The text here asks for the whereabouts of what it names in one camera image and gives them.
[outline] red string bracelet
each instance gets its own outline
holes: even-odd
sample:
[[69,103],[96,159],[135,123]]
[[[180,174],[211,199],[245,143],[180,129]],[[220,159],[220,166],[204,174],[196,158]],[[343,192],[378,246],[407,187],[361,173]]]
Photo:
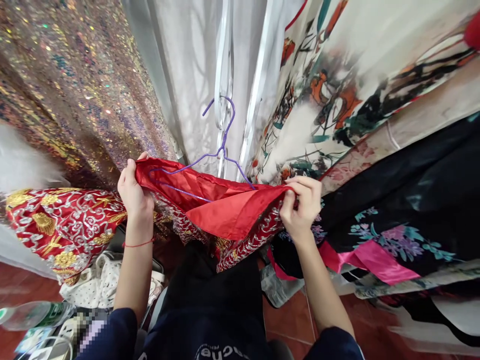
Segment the red string bracelet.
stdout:
[[121,246],[122,246],[122,248],[138,248],[140,246],[153,243],[154,241],[155,241],[155,239],[152,237],[150,241],[147,241],[147,242],[144,242],[144,243],[141,243],[141,244],[138,244],[138,245],[125,245],[125,243],[123,243]]

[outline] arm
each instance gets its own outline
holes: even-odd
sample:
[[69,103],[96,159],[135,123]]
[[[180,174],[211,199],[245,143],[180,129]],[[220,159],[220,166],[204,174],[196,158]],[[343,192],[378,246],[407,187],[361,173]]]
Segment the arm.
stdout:
[[[144,152],[139,159],[147,157]],[[76,360],[131,360],[138,326],[147,308],[152,277],[154,201],[135,180],[136,165],[128,159],[118,180],[118,192],[128,214],[125,252],[116,288],[114,311]]]
[[289,190],[285,194],[280,216],[300,259],[306,293],[318,331],[321,333],[324,329],[338,327],[355,337],[352,323],[330,280],[310,229],[321,210],[322,184],[304,176],[286,182],[299,196],[298,210],[294,210],[295,193]]
[[[140,159],[147,157],[144,152]],[[128,159],[118,180],[118,192],[128,214],[125,251],[113,308],[129,308],[135,313],[137,326],[141,323],[149,298],[152,277],[154,234],[154,200],[135,179],[135,161]]]

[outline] plastic water bottle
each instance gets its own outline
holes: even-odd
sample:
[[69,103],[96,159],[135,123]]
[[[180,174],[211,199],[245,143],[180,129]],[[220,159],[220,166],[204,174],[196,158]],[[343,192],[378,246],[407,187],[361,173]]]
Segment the plastic water bottle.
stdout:
[[54,328],[63,324],[73,313],[68,302],[32,301],[17,307],[0,309],[0,325],[9,331],[31,328]]

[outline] red tile floor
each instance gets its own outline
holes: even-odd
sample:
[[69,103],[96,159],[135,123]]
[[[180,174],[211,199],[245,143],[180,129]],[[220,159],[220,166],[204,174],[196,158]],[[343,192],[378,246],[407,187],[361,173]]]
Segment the red tile floor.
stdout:
[[[0,263],[0,308],[16,306],[30,301],[61,301],[56,281],[29,271]],[[472,360],[473,357],[438,355],[414,352],[402,338],[387,330],[395,319],[368,302],[353,295],[343,296],[357,341],[367,360]],[[317,336],[307,297],[299,291],[282,308],[275,309],[263,299],[266,336],[283,340],[291,349],[295,360],[307,354]],[[23,331],[8,332],[0,326],[0,360],[11,360],[14,350],[23,338]]]
[[[473,360],[474,357],[415,352],[402,337],[387,329],[396,317],[379,310],[355,295],[341,297],[353,324],[358,344],[367,360]],[[279,339],[290,348],[295,360],[308,353],[318,336],[313,313],[303,292],[297,292],[280,309],[263,298],[263,315],[268,340]]]

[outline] purple wire hanger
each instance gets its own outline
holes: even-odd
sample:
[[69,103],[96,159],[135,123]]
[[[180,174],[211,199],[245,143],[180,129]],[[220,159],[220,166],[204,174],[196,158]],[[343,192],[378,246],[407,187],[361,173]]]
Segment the purple wire hanger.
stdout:
[[[177,173],[180,173],[182,172],[183,170],[186,170],[188,168],[191,168],[192,166],[194,166],[195,164],[198,164],[199,161],[201,161],[203,158],[206,158],[206,157],[217,157],[221,151],[223,151],[223,158],[231,163],[234,163],[236,165],[236,167],[240,170],[240,173],[241,175],[243,176],[243,178],[245,179],[245,181],[250,185],[250,187],[252,188],[252,190],[255,190],[255,187],[253,186],[253,184],[250,182],[250,180],[245,176],[242,168],[240,167],[239,163],[236,162],[235,160],[227,157],[227,152],[225,150],[225,144],[227,142],[227,136],[229,134],[229,130],[230,130],[230,126],[232,125],[234,119],[235,119],[235,105],[234,105],[234,102],[232,101],[232,99],[230,99],[229,97],[227,96],[220,96],[221,98],[225,98],[231,105],[231,109],[232,109],[232,115],[231,115],[231,119],[230,119],[230,122],[228,123],[228,126],[226,127],[226,130],[225,130],[225,134],[223,135],[223,139],[221,141],[221,146],[218,148],[217,152],[215,154],[204,154],[202,155],[197,161],[191,163],[190,165],[187,165],[185,167],[182,167],[181,169],[179,170],[176,170],[176,171],[172,171],[172,172],[169,172],[169,171],[166,171],[165,169],[162,169],[162,168],[159,168],[159,169],[152,169],[148,172],[148,177],[150,178],[150,180],[156,182],[156,183],[159,183],[161,185],[164,185],[164,186],[167,186],[171,189],[174,189],[174,190],[177,190],[181,193],[184,193],[184,194],[187,194],[187,195],[190,195],[194,198],[197,198],[197,199],[201,199],[201,200],[205,200],[206,202],[209,202],[211,203],[210,200],[207,200],[206,198],[204,197],[200,197],[200,196],[197,196],[197,195],[194,195],[192,193],[189,193],[189,192],[186,192],[186,191],[183,191],[183,190],[180,190],[176,187],[173,187],[163,181],[158,181],[158,180],[155,180],[154,178],[152,178],[152,172],[154,171],[163,171],[164,173],[166,174],[169,174],[169,175],[173,175],[173,174],[177,174]],[[212,104],[214,103],[215,99],[213,98],[210,103],[208,104],[208,106],[206,107],[205,111],[203,112],[202,116],[204,117],[205,114],[209,111],[210,107],[212,106]]]

